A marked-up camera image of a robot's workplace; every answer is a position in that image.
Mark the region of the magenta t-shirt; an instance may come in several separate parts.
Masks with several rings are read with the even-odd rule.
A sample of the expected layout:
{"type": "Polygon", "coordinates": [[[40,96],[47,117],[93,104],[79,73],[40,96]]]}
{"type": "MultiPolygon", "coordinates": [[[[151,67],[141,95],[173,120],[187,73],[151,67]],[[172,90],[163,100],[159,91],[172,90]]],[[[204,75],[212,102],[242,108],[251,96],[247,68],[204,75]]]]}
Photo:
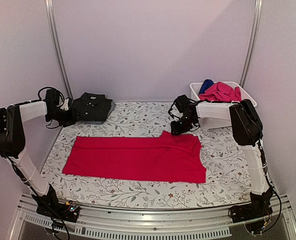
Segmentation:
{"type": "Polygon", "coordinates": [[[158,137],[77,136],[63,174],[148,182],[204,184],[197,136],[158,137]]]}

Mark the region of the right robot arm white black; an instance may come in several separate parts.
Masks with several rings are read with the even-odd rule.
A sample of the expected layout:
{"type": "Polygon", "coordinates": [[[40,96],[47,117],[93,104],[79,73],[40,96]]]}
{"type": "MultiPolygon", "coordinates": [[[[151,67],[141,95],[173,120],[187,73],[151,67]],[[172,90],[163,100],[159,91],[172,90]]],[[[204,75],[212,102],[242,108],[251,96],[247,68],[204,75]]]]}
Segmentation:
{"type": "MultiPolygon", "coordinates": [[[[213,106],[223,107],[223,105],[223,101],[197,101],[185,94],[178,96],[172,106],[176,107],[182,116],[171,122],[171,134],[178,136],[187,133],[204,116],[203,109],[213,106]]],[[[262,144],[261,119],[250,99],[229,102],[225,112],[227,113],[225,119],[231,123],[233,138],[246,157],[251,181],[250,203],[232,206],[228,215],[234,223],[271,216],[273,210],[270,200],[276,191],[268,178],[268,164],[262,144]]]]}

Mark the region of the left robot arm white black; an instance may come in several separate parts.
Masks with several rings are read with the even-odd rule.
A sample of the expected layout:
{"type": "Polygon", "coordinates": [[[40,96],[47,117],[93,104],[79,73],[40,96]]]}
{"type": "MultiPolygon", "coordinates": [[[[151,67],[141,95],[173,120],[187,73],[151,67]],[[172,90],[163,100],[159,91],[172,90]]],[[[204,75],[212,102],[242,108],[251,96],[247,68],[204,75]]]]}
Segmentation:
{"type": "Polygon", "coordinates": [[[58,122],[60,127],[75,123],[71,109],[72,99],[64,98],[54,87],[44,87],[45,97],[0,108],[0,156],[9,161],[20,180],[30,189],[37,203],[36,212],[53,220],[75,223],[79,205],[73,201],[58,200],[55,189],[39,173],[27,148],[23,124],[44,117],[46,122],[58,122]]]}

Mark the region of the white plastic laundry bin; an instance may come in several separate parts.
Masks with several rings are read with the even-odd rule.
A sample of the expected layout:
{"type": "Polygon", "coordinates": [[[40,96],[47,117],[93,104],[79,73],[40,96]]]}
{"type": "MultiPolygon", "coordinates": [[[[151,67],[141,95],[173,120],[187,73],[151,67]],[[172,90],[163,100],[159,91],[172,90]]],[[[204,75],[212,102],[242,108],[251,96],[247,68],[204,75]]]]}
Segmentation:
{"type": "MultiPolygon", "coordinates": [[[[197,101],[200,100],[198,93],[204,82],[190,83],[191,99],[197,101]]],[[[225,84],[232,88],[239,87],[241,92],[241,98],[249,99],[254,107],[257,106],[257,102],[236,82],[226,81],[225,84]]],[[[203,101],[199,103],[196,107],[197,116],[199,117],[199,123],[201,129],[204,131],[210,129],[218,129],[231,127],[231,118],[229,107],[233,103],[228,102],[207,102],[203,101]]]]}

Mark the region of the black pinstriped folded shirt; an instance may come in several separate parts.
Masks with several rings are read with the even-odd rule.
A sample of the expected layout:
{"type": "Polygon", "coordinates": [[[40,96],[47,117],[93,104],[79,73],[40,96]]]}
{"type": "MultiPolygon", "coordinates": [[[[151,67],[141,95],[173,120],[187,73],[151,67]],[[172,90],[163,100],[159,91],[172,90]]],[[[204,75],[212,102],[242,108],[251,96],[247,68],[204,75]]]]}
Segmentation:
{"type": "Polygon", "coordinates": [[[106,121],[112,101],[104,94],[84,92],[72,102],[71,107],[75,110],[78,122],[106,121]]]}

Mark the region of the blue garment in bin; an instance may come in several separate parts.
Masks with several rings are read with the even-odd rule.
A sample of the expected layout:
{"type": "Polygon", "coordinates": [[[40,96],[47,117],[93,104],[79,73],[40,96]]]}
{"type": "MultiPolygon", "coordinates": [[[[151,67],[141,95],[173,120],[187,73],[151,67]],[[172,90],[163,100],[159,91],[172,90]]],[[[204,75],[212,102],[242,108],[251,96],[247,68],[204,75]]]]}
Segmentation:
{"type": "Polygon", "coordinates": [[[214,82],[211,79],[205,79],[200,87],[200,90],[198,92],[199,95],[204,94],[205,91],[210,88],[214,82]]]}

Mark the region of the pink garment in bin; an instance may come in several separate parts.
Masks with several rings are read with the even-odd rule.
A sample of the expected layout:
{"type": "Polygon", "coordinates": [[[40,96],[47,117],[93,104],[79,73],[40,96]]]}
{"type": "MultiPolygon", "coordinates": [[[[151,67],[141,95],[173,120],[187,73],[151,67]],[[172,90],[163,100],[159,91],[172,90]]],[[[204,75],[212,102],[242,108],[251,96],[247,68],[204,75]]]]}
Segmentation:
{"type": "Polygon", "coordinates": [[[208,88],[204,94],[198,94],[201,101],[213,101],[213,102],[240,102],[242,95],[240,88],[231,87],[224,82],[216,82],[210,88],[208,88]]]}

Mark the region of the grey folded garment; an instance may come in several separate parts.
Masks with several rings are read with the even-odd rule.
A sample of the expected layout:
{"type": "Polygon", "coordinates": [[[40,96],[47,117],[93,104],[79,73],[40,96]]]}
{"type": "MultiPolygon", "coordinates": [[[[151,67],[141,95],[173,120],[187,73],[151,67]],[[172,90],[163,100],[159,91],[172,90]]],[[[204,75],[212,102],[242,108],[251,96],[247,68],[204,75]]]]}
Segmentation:
{"type": "MultiPolygon", "coordinates": [[[[111,102],[111,106],[110,109],[108,111],[107,114],[107,118],[111,115],[111,113],[113,112],[113,110],[115,109],[116,104],[114,101],[111,102]]],[[[94,124],[94,125],[102,125],[105,121],[90,121],[90,124],[94,124]]]]}

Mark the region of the floral patterned table cloth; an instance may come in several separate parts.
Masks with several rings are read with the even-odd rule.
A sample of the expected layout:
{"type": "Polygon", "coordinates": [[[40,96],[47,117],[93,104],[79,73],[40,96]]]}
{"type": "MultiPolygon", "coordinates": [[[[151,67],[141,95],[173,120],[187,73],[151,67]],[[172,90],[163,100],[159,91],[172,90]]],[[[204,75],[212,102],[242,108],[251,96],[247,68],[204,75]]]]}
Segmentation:
{"type": "Polygon", "coordinates": [[[42,169],[60,199],[140,209],[189,209],[237,205],[250,200],[246,157],[230,127],[193,132],[201,142],[206,182],[130,181],[63,174],[75,139],[85,137],[157,137],[170,130],[168,102],[117,102],[102,125],[77,123],[63,128],[42,169]]]}

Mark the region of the aluminium front rail base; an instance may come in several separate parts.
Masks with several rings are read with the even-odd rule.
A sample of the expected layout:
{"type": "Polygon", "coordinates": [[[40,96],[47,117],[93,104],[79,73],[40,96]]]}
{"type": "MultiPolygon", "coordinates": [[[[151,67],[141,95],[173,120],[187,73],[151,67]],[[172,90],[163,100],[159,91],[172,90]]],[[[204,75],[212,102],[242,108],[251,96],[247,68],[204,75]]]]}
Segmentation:
{"type": "Polygon", "coordinates": [[[77,222],[52,227],[23,194],[10,230],[11,240],[296,240],[296,218],[286,195],[271,199],[272,216],[261,234],[248,232],[261,218],[233,222],[229,206],[195,209],[131,209],[83,204],[77,222]]]}

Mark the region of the aluminium frame post left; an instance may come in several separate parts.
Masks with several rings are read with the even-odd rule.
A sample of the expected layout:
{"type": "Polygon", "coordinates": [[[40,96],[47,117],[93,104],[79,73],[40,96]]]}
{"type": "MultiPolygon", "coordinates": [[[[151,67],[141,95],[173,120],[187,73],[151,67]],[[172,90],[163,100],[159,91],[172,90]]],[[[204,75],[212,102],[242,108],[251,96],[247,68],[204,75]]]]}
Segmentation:
{"type": "Polygon", "coordinates": [[[47,15],[47,21],[50,31],[50,36],[54,48],[54,54],[57,61],[57,65],[59,68],[59,73],[62,79],[63,87],[65,90],[66,95],[73,99],[73,93],[72,89],[69,83],[68,74],[66,71],[66,66],[64,63],[64,58],[61,50],[60,40],[59,40],[59,34],[57,30],[56,25],[56,19],[55,19],[55,11],[54,11],[54,5],[52,0],[45,0],[45,9],[46,9],[46,15],[47,15]]]}

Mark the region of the aluminium frame post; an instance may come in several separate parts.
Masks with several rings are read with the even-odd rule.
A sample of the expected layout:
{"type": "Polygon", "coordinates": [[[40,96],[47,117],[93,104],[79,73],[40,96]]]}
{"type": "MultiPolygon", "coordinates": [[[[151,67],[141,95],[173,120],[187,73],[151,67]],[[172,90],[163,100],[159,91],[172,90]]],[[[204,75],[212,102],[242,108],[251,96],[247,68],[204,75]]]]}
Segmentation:
{"type": "Polygon", "coordinates": [[[263,8],[263,0],[256,0],[254,4],[254,13],[253,13],[252,26],[250,31],[250,39],[249,39],[246,57],[245,57],[245,61],[244,61],[244,65],[243,65],[243,69],[242,69],[242,73],[239,81],[239,85],[241,87],[245,87],[249,70],[251,67],[252,58],[255,51],[258,32],[260,28],[262,8],[263,8]]]}
{"type": "Polygon", "coordinates": [[[72,89],[69,83],[68,74],[66,71],[66,66],[64,63],[64,58],[61,50],[60,40],[59,40],[59,34],[57,30],[56,25],[56,19],[55,19],[55,11],[54,11],[54,5],[52,0],[45,0],[45,9],[46,9],[46,15],[47,15],[47,21],[50,31],[50,36],[54,48],[54,54],[57,61],[57,65],[59,68],[59,73],[62,79],[63,87],[65,90],[66,95],[73,99],[73,93],[72,89]]]}

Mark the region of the aluminium frame post right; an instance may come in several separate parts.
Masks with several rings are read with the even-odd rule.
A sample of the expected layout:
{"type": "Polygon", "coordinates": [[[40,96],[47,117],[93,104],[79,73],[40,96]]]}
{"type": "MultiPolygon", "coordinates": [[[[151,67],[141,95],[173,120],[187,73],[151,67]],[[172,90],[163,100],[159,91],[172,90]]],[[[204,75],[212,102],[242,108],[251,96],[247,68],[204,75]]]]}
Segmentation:
{"type": "Polygon", "coordinates": [[[255,51],[258,32],[260,28],[262,8],[263,8],[263,0],[256,0],[254,4],[254,13],[253,13],[252,26],[250,31],[250,39],[249,39],[246,57],[245,57],[245,61],[244,61],[244,65],[243,65],[243,69],[242,69],[242,73],[239,81],[239,85],[241,87],[245,87],[249,70],[251,67],[252,58],[255,51]]]}

